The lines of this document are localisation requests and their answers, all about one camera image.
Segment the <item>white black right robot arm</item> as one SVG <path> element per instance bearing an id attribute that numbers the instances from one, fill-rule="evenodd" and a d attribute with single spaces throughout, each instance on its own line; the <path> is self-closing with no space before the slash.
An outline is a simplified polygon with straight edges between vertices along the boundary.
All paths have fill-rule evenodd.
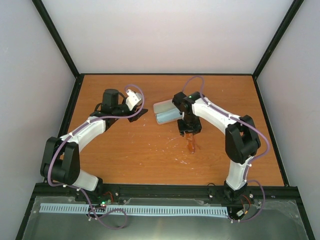
<path id="1" fill-rule="evenodd" d="M 224 134 L 224 147 L 230 159 L 229 172 L 223 184 L 223 195 L 228 202 L 234 202 L 248 185 L 247 176 L 251 162 L 261 147 L 253 119 L 243 117 L 211 103 L 200 92 L 187 96 L 178 92 L 173 96 L 173 105 L 181 119 L 177 120 L 181 136 L 194 136 L 202 130 L 200 119 L 206 120 Z"/>

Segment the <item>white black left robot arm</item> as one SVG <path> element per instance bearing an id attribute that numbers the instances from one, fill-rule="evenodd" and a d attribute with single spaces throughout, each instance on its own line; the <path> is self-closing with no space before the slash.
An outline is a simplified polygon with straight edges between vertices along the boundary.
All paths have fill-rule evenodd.
<path id="1" fill-rule="evenodd" d="M 95 202 L 103 198 L 103 180 L 81 169 L 80 153 L 119 119 L 127 119 L 132 123 L 147 113 L 142 90 L 130 88 L 127 85 L 124 93 L 117 89 L 106 89 L 102 101 L 84 123 L 61 137 L 50 137 L 46 141 L 40 174 L 50 186 L 86 190 L 86 195 Z"/>

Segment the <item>orange transparent sunglasses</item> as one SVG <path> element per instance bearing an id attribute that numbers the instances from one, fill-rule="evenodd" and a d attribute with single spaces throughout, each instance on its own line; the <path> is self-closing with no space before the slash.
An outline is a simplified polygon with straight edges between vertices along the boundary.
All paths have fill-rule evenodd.
<path id="1" fill-rule="evenodd" d="M 184 137 L 186 139 L 186 146 L 190 154 L 194 154 L 196 150 L 201 149 L 201 146 L 196 142 L 195 135 L 193 133 L 186 133 Z"/>

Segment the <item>white pink glasses case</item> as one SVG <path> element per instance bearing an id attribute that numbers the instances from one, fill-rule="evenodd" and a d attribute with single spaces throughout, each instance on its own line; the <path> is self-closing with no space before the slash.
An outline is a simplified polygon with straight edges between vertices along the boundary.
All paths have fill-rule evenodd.
<path id="1" fill-rule="evenodd" d="M 173 104 L 172 100 L 157 102 L 153 105 L 155 120 L 159 125 L 182 119 L 182 114 Z"/>

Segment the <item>light blue cleaning cloth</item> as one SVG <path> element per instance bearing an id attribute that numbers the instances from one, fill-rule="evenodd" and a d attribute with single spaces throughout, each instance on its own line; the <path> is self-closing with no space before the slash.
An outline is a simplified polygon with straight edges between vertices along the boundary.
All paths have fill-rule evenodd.
<path id="1" fill-rule="evenodd" d="M 156 122 L 159 125 L 170 123 L 180 119 L 182 119 L 182 113 L 177 108 L 156 114 Z"/>

